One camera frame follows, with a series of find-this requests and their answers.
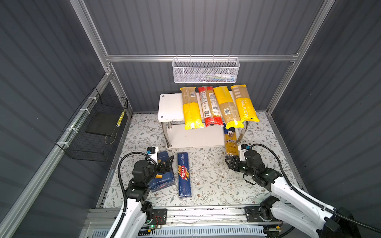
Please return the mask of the yellow brush in basket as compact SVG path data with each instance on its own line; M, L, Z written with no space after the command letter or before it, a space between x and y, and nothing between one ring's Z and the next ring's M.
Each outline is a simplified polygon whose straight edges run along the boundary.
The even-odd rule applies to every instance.
M117 121L116 127L119 128L119 127L121 126L121 123L122 123L122 121L123 121L123 118L124 118L125 114L126 114L126 111L123 110L123 111L121 112L120 116L119 116L119 119L118 119L118 121Z

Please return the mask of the yellow Pastatime spaghetti bag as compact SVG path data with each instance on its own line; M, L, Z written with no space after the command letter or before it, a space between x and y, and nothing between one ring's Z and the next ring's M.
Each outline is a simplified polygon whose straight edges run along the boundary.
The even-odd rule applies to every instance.
M234 85L231 87L236 107L242 122L259 122L257 112L251 101L247 86Z

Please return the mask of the yellow clear spaghetti bag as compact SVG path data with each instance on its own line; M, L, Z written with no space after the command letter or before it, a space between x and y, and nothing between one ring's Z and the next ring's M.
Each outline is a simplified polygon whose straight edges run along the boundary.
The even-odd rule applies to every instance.
M182 94L185 130L204 128L195 87L182 87L180 90Z

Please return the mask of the red yellow spaghetti bag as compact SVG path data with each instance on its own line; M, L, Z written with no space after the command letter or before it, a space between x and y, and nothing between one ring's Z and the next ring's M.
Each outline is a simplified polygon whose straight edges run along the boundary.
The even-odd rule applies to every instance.
M200 96L205 126L223 126L222 117L213 87L199 87L198 92Z

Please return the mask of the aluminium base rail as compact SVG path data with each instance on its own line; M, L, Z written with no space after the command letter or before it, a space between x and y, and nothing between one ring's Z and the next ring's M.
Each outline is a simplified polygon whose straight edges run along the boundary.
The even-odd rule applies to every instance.
M166 207L166 213L160 218L153 218L153 224L163 227L286 224L275 219L271 222L260 217L251 219L246 207L249 204ZM110 228L119 211L120 208L90 209L84 228Z

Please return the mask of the blue yellow spaghetti bag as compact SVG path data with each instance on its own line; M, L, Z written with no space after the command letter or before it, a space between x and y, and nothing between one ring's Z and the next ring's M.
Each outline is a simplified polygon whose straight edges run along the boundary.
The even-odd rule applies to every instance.
M224 130L224 142L227 156L239 156L237 136L235 128L226 128L226 124L223 124Z

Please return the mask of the items in white basket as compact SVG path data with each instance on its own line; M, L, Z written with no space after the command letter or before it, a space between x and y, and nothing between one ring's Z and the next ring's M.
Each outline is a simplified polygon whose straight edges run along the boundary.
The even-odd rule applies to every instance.
M236 75L233 74L213 74L213 75L202 75L201 77L195 78L198 82L210 82L210 83L235 83Z

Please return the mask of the yellow barcode spaghetti bag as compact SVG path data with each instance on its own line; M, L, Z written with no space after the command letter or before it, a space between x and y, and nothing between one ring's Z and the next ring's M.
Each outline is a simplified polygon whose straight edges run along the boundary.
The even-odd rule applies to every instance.
M228 90L228 87L215 87L213 88L213 91L216 96L222 118L225 122L225 127L227 129L244 128L244 124L241 122L237 107Z

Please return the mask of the blue Barilla pasta box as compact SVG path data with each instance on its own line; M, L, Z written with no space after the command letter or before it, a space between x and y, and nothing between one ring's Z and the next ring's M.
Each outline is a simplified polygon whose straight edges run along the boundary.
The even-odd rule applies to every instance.
M159 152L158 153L158 162L167 162L169 160L169 155L167 151ZM164 174L159 174L162 176L162 178L154 178L151 183L149 184L149 188L152 192L161 190L163 188L172 186L175 184L175 176L173 169L170 169L169 172L166 172Z

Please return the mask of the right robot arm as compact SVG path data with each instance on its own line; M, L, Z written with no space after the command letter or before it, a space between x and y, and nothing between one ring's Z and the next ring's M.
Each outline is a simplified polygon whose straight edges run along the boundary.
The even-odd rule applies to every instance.
M347 209L336 209L300 190L290 182L283 167L279 171L266 167L254 146L243 144L239 152L228 153L225 162L230 170L251 177L249 184L272 193L260 203L262 220L286 222L311 238L359 238L360 227L381 232L379 228L356 221Z

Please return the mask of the white two-tier shelf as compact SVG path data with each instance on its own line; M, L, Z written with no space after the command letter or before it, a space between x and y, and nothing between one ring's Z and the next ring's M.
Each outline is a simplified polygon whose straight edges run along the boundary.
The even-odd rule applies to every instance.
M222 126L185 129L181 93L160 95L158 120L169 149L224 146L225 137Z

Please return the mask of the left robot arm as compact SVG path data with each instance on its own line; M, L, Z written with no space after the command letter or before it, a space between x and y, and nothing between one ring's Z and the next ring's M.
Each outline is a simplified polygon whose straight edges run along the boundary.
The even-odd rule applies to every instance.
M134 164L133 178L125 187L121 175L121 166L126 158L133 155L144 156ZM157 153L153 147L147 152L131 152L125 155L118 163L118 180L123 195L123 205L115 222L110 228L107 238L136 238L138 235L150 234L163 225L162 218L154 215L152 203L147 201L150 193L149 184L155 178L173 170L174 157L166 161L157 161Z

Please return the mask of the blue Barilla spaghetti box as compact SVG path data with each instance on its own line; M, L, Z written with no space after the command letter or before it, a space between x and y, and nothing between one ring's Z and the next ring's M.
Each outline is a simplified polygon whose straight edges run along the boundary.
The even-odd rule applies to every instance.
M187 152L177 154L179 198L191 197L190 166Z

